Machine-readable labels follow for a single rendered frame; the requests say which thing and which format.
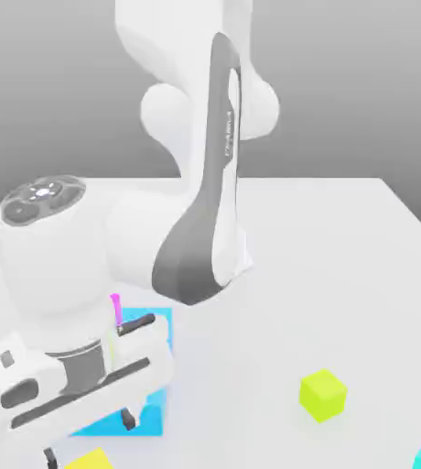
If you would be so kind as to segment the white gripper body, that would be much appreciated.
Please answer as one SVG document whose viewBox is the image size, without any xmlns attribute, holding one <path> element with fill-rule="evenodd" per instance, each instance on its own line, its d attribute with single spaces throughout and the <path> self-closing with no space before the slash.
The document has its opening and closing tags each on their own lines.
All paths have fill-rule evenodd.
<svg viewBox="0 0 421 469">
<path fill-rule="evenodd" d="M 35 452 L 165 387 L 173 372 L 164 317 L 140 317 L 84 343 L 21 330 L 28 370 L 6 391 L 5 447 Z"/>
</svg>

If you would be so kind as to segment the small lime green cube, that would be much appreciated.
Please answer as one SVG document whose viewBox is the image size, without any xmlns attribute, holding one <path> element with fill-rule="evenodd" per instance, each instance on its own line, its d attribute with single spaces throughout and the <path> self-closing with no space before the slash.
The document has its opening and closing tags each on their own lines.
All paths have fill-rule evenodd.
<svg viewBox="0 0 421 469">
<path fill-rule="evenodd" d="M 326 368 L 300 381 L 299 403 L 318 423 L 340 415 L 346 397 L 347 387 Z"/>
</svg>

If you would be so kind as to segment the small yellow cube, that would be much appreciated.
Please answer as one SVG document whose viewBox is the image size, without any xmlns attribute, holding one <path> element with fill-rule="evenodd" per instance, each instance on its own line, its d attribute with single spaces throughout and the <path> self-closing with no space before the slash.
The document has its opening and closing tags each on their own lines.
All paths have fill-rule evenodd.
<svg viewBox="0 0 421 469">
<path fill-rule="evenodd" d="M 69 462 L 64 469 L 113 469 L 102 448 L 96 448 Z"/>
</svg>

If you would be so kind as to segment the small magenta cube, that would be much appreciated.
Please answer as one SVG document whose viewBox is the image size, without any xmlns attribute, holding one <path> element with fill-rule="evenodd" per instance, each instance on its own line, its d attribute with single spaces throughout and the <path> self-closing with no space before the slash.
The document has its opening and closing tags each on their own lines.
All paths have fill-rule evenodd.
<svg viewBox="0 0 421 469">
<path fill-rule="evenodd" d="M 110 295 L 110 298 L 113 302 L 115 325 L 117 328 L 120 328 L 123 324 L 123 310 L 121 306 L 120 295 L 118 293 L 113 293 Z"/>
</svg>

